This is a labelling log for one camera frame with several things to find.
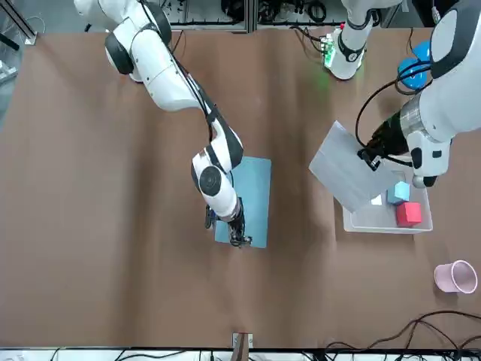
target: white tray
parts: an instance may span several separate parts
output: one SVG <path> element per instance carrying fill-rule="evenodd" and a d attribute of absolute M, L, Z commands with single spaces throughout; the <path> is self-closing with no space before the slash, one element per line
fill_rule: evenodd
<path fill-rule="evenodd" d="M 396 206 L 386 201 L 387 192 L 383 192 L 380 195 L 381 205 L 377 205 L 375 201 L 372 201 L 369 205 L 365 205 L 353 213 L 350 213 L 343 207 L 344 229 L 347 232 L 404 233 L 411 235 L 432 231 L 433 222 L 429 208 L 428 191 L 426 188 L 418 189 L 412 185 L 413 169 L 388 160 L 384 162 L 399 177 L 400 181 L 410 185 L 410 201 L 421 204 L 422 222 L 411 228 L 398 227 L 396 223 Z"/>

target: plastic cup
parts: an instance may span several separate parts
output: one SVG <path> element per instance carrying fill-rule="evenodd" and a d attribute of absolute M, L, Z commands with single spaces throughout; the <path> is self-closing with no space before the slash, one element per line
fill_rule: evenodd
<path fill-rule="evenodd" d="M 478 287 L 476 271 L 472 265 L 463 260 L 436 267 L 434 282 L 440 290 L 447 293 L 473 293 Z"/>

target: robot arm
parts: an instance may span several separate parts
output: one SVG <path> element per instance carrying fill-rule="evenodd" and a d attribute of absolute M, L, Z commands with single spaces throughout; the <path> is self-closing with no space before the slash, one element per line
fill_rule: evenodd
<path fill-rule="evenodd" d="M 458 133 L 481 127 L 480 19 L 478 0 L 449 9 L 431 36 L 432 85 L 387 119 L 365 149 L 371 160 L 409 152 L 415 187 L 430 187 L 447 172 L 450 145 Z"/>
<path fill-rule="evenodd" d="M 166 111 L 203 110 L 210 143 L 192 160 L 192 179 L 209 214 L 228 224 L 233 245 L 250 244 L 244 236 L 244 207 L 226 177 L 241 163 L 241 140 L 205 91 L 168 49 L 171 27 L 163 10 L 137 0 L 75 0 L 81 15 L 111 33 L 105 40 L 109 62 L 121 74 L 144 83 L 153 101 Z"/>
<path fill-rule="evenodd" d="M 402 0 L 342 0 L 347 21 L 342 29 L 328 36 L 325 67 L 341 80 L 354 76 L 361 66 L 366 41 L 373 27 L 373 9 L 390 8 Z"/>

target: brown tabletop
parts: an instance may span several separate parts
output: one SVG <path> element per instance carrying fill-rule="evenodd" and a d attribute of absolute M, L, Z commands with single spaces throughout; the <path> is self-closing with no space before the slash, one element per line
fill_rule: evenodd
<path fill-rule="evenodd" d="M 104 34 L 40 37 L 0 132 L 0 344 L 229 347 L 233 332 L 251 332 L 255 347 L 363 347 L 427 311 L 481 313 L 480 292 L 440 295 L 432 277 L 455 259 L 481 270 L 478 132 L 455 139 L 430 192 L 434 231 L 414 238 L 344 232 L 339 204 L 307 169 L 333 121 L 353 130 L 364 100 L 395 77 L 408 35 L 373 31 L 348 82 L 293 31 L 180 41 L 180 61 L 245 154 L 272 161 L 265 250 L 217 244 L 203 227 L 190 177 L 207 142 L 200 111 L 158 109 L 108 64 Z M 361 137 L 406 100 L 378 96 Z M 431 321 L 455 341 L 481 330 Z M 421 328 L 413 347 L 449 346 Z"/>

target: blue mat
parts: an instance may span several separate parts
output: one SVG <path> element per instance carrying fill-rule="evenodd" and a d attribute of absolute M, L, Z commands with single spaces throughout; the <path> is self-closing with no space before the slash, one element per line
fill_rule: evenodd
<path fill-rule="evenodd" d="M 271 190 L 271 161 L 245 156 L 232 171 L 234 188 L 244 204 L 245 235 L 253 238 L 251 247 L 268 245 L 269 192 Z M 216 222 L 217 242 L 229 243 L 227 223 Z"/>

